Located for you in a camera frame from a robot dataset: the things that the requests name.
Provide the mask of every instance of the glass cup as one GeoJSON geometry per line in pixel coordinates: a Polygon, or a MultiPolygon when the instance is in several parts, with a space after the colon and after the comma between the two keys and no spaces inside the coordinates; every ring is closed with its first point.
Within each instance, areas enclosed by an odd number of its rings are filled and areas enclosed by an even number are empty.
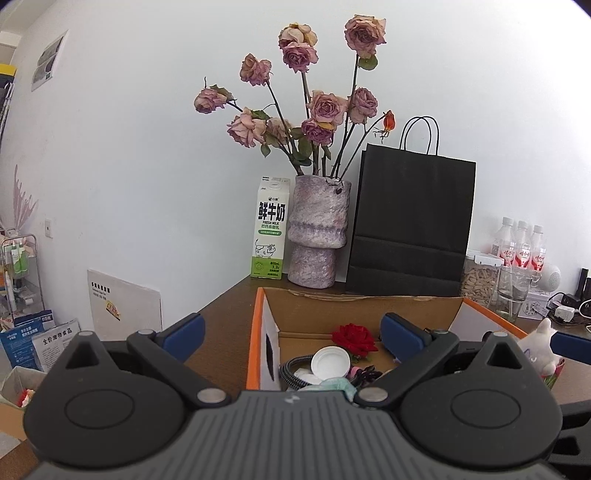
{"type": "Polygon", "coordinates": [[[499,274],[495,313],[515,323],[519,310],[530,292],[531,271],[521,267],[502,267],[499,274]]]}

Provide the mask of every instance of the white wall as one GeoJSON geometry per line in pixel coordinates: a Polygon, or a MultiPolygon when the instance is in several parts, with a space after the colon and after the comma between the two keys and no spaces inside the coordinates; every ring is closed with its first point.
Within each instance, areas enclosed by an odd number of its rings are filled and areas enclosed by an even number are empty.
{"type": "MultiPolygon", "coordinates": [[[[15,53],[0,213],[11,217],[18,163],[40,200],[28,228],[61,320],[91,325],[87,268],[159,290],[165,325],[249,273],[259,178],[293,172],[278,152],[263,159],[228,137],[233,109],[199,115],[193,98],[207,75],[241,105],[267,105],[263,87],[238,78],[252,52],[272,61],[284,113],[300,122],[300,78],[281,62],[279,30],[314,28],[310,86],[344,96],[353,53],[343,25],[356,13],[388,20],[379,66],[359,78],[397,115],[387,144],[409,117],[436,117],[440,154],[478,162],[470,246],[486,246],[503,215],[542,224],[548,259],[574,288],[591,265],[591,20],[570,0],[58,0],[15,53]],[[55,78],[31,92],[39,53],[66,29],[55,78]]],[[[425,145],[424,131],[412,134],[414,150],[425,145]]]]}

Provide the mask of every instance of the white speaker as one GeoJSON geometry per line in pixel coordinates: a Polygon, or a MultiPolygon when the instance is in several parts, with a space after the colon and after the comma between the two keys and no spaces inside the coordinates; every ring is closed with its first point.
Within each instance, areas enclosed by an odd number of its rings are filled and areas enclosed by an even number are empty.
{"type": "Polygon", "coordinates": [[[544,291],[558,290],[560,286],[560,269],[556,265],[544,264],[537,288],[544,291]]]}

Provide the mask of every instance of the blue gripper pad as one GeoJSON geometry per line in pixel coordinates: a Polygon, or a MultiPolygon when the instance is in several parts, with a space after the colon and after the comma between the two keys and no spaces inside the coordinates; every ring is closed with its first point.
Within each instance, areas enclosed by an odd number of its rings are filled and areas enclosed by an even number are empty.
{"type": "Polygon", "coordinates": [[[179,362],[186,361],[205,339],[205,319],[191,313],[156,335],[156,343],[179,362]]]}
{"type": "Polygon", "coordinates": [[[591,341],[586,338],[556,332],[550,339],[550,348],[556,355],[591,365],[591,341]]]}
{"type": "Polygon", "coordinates": [[[396,313],[387,313],[382,318],[379,331],[384,346],[400,362],[405,362],[431,343],[431,335],[396,313]]]}

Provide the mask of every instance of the cow illustration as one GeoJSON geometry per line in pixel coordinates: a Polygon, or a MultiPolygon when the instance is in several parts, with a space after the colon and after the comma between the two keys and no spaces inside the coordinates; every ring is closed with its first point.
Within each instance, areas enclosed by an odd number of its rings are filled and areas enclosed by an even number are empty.
{"type": "Polygon", "coordinates": [[[258,258],[271,258],[273,256],[273,254],[275,253],[275,250],[277,250],[275,248],[275,244],[271,244],[271,245],[259,245],[258,244],[258,238],[255,241],[255,251],[256,251],[256,256],[258,258]]]}

